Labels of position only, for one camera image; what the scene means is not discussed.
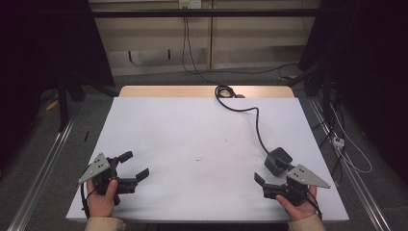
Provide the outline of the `white board sheet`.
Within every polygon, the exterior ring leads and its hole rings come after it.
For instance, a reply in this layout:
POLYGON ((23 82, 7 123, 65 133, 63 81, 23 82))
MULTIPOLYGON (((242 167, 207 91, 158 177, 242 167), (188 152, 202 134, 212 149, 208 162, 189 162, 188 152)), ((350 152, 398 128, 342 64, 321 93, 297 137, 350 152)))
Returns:
POLYGON ((282 222, 280 204, 263 196, 254 173, 281 185, 265 167, 282 147, 295 165, 324 181, 331 176, 295 98, 118 97, 93 152, 134 156, 122 178, 149 168, 115 215, 136 222, 282 222))

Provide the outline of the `white wall socket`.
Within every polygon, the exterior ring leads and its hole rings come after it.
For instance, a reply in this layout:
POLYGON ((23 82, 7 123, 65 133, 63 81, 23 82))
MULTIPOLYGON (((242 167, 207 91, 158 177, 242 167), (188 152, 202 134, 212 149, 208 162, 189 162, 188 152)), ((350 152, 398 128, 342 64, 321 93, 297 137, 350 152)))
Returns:
POLYGON ((180 9, 198 10, 202 8, 201 0, 178 0, 180 9))

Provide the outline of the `person's right hand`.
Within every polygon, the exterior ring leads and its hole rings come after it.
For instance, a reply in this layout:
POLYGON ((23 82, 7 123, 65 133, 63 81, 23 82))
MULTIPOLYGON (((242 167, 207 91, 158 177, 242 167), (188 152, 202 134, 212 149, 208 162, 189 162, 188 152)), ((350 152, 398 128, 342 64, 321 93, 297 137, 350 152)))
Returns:
POLYGON ((312 215, 316 215, 317 209, 317 188, 315 186, 309 187, 308 198, 309 200, 305 201, 299 206, 293 206, 293 204, 287 200, 283 195, 276 195, 275 199, 281 204, 281 206, 287 211, 290 215, 292 221, 300 220, 307 218, 312 215))

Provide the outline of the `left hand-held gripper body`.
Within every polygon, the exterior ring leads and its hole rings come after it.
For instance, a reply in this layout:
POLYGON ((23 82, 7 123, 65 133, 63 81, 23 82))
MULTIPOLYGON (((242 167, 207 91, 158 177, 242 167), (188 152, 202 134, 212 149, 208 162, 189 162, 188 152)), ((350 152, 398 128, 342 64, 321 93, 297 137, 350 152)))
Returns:
POLYGON ((115 193, 115 205, 120 203, 119 195, 134 193, 138 181, 134 178, 119 178, 117 176, 117 165, 122 164, 117 157, 109 158, 103 153, 99 153, 96 158, 84 170, 83 175, 78 180, 77 185, 84 184, 89 179, 92 180, 94 188, 100 194, 105 194, 110 182, 115 179, 118 182, 115 193))

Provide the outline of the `black horizontal bar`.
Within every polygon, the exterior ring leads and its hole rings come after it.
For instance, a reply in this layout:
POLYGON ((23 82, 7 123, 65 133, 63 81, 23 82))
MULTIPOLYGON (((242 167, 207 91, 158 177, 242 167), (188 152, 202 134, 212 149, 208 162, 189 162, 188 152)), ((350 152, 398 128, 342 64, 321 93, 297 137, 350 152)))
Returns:
POLYGON ((198 10, 107 10, 93 11, 97 18, 115 17, 303 17, 322 14, 318 9, 278 9, 278 10, 231 10, 231 9, 198 9, 198 10))

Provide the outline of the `black power adapter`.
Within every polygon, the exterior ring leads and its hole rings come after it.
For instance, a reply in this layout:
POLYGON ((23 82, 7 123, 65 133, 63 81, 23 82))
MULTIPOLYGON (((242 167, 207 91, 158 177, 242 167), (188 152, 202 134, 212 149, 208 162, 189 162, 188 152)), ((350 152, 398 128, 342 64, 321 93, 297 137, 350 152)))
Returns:
POLYGON ((278 147, 268 153, 264 165, 274 176, 278 176, 290 168, 292 160, 282 147, 278 147))

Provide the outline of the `dark curtain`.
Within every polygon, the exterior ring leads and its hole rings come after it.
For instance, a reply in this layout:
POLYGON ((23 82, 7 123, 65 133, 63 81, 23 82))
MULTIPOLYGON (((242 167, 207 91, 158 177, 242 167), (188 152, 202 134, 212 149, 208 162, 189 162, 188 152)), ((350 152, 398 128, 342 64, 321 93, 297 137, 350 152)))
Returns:
POLYGON ((9 165, 38 113, 60 86, 112 86, 89 0, 0 0, 0 170, 9 165))
POLYGON ((319 61, 384 161, 408 183, 408 0, 320 0, 298 67, 319 61))

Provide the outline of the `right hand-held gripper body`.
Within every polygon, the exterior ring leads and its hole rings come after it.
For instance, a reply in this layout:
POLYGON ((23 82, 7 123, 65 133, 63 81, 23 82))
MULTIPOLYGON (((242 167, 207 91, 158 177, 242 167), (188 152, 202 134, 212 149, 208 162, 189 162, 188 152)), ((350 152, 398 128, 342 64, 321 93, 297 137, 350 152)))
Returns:
POLYGON ((303 165, 293 167, 282 185, 263 182, 264 198, 274 199, 278 194, 284 196, 294 206, 301 205, 307 198, 310 186, 329 189, 330 185, 303 165))

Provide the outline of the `aluminium floor rail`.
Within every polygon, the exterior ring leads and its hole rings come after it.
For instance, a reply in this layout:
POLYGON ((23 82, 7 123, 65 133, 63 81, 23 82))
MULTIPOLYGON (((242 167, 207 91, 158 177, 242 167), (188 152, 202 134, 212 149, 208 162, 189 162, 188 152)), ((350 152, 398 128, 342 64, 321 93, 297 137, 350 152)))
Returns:
POLYGON ((370 218, 371 223, 376 231, 392 231, 389 223, 386 221, 384 214, 382 213, 378 203, 370 193, 368 187, 364 183, 361 177, 361 171, 352 163, 349 156, 344 150, 340 150, 339 147, 335 147, 337 159, 340 161, 344 174, 347 175, 354 191, 356 191, 359 200, 361 201, 367 215, 370 218))
POLYGON ((11 224, 9 225, 7 231, 25 231, 27 224, 34 212, 36 206, 38 205, 39 199, 45 188, 45 185, 51 176, 51 172, 57 163, 66 140, 68 139, 72 127, 75 123, 75 118, 68 121, 64 129, 58 133, 47 157, 41 166, 39 173, 37 174, 33 184, 31 185, 29 191, 26 193, 22 203, 14 215, 11 224))

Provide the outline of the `wooden table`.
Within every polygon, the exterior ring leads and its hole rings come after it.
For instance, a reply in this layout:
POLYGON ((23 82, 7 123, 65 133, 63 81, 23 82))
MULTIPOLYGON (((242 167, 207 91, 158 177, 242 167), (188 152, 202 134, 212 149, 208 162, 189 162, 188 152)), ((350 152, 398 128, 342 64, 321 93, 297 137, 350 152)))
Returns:
MULTIPOLYGON (((214 97, 215 86, 125 86, 120 97, 214 97)), ((245 98, 294 98, 285 86, 232 86, 245 98)))

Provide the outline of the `black metal stand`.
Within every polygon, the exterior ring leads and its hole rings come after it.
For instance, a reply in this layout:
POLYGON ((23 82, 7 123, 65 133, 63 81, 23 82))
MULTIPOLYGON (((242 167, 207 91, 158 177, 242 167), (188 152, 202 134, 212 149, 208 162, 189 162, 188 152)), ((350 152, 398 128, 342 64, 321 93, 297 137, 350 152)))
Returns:
POLYGON ((86 94, 82 90, 80 80, 76 76, 61 75, 57 85, 60 106, 60 128, 62 132, 69 122, 67 96, 69 93, 73 101, 83 101, 86 94))

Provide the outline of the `person's left hand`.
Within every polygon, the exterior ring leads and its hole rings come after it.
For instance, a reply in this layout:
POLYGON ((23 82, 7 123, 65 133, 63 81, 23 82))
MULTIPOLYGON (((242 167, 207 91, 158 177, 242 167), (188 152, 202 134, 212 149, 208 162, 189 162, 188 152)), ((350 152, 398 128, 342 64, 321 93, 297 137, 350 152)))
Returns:
POLYGON ((89 192, 89 215, 92 218, 111 218, 115 209, 115 193, 118 182, 112 180, 105 194, 98 194, 94 191, 91 180, 87 181, 87 191, 89 192))

